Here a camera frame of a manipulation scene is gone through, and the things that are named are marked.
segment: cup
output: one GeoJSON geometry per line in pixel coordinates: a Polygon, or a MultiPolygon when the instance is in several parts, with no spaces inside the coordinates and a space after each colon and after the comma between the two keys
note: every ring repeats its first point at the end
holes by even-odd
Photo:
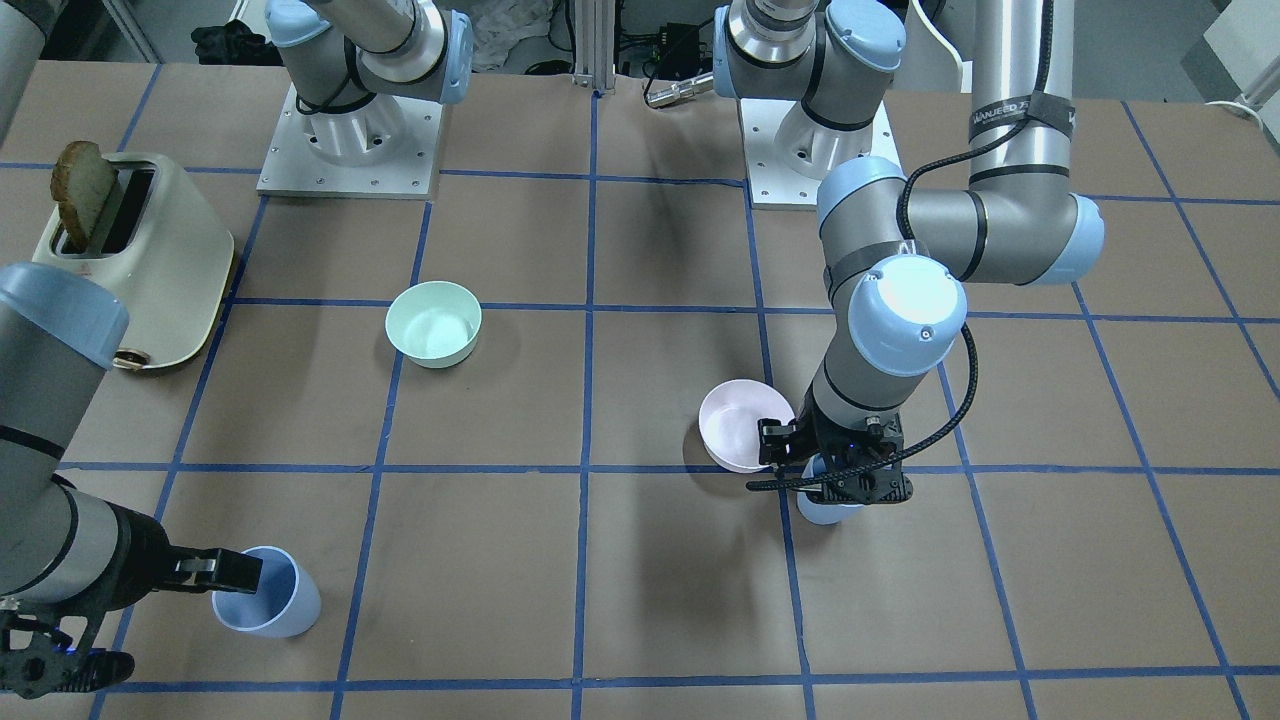
{"type": "Polygon", "coordinates": [[[253,594],[214,591],[214,615],[228,628],[261,638],[300,635],[320,616],[320,591],[288,552],[259,546],[244,555],[262,560],[253,594]]]}

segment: mint green bowl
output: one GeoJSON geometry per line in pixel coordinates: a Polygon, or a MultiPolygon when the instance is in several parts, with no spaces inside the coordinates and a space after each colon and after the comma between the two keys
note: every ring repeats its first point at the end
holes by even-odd
{"type": "Polygon", "coordinates": [[[480,301],[448,281],[419,283],[387,310],[387,338],[424,368],[448,368],[471,355],[480,334],[480,301]]]}

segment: metal base plate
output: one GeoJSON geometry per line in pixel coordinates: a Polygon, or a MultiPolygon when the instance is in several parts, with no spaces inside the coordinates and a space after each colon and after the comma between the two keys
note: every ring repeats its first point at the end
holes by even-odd
{"type": "MultiPolygon", "coordinates": [[[[818,184],[810,177],[792,170],[773,141],[782,118],[795,105],[791,100],[739,101],[739,120],[742,123],[742,149],[746,151],[748,178],[751,181],[751,206],[762,210],[810,210],[818,201],[818,184]]],[[[887,158],[901,165],[897,143],[888,127],[884,104],[876,110],[872,120],[872,155],[887,158]]]]}
{"type": "Polygon", "coordinates": [[[262,160],[259,195],[399,200],[430,200],[435,195],[443,105],[397,97],[404,111],[408,145],[385,163],[346,167],[334,165],[311,150],[302,129],[303,118],[293,106],[296,96],[291,85],[262,160]]]}

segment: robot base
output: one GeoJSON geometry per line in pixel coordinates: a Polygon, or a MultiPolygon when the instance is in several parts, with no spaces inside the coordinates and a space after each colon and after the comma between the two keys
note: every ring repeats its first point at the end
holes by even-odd
{"type": "Polygon", "coordinates": [[[396,97],[410,137],[404,150],[375,165],[335,165],[308,145],[305,118],[294,109],[289,86],[275,123],[271,146],[257,178],[259,195],[302,197],[383,197],[430,200],[435,192],[444,106],[429,100],[396,97]]]}
{"type": "MultiPolygon", "coordinates": [[[[742,124],[742,149],[746,152],[746,170],[751,181],[753,208],[812,210],[818,202],[818,184],[822,181],[791,169],[787,158],[782,156],[785,149],[776,142],[778,128],[794,105],[791,100],[744,97],[739,101],[739,122],[742,124]]],[[[872,131],[870,154],[901,165],[883,104],[876,110],[872,131]]]]}

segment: black cloth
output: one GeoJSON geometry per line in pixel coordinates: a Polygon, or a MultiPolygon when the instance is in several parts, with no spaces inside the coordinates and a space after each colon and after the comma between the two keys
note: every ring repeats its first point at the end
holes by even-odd
{"type": "Polygon", "coordinates": [[[201,65],[283,65],[280,51],[239,20],[191,31],[201,65]]]}

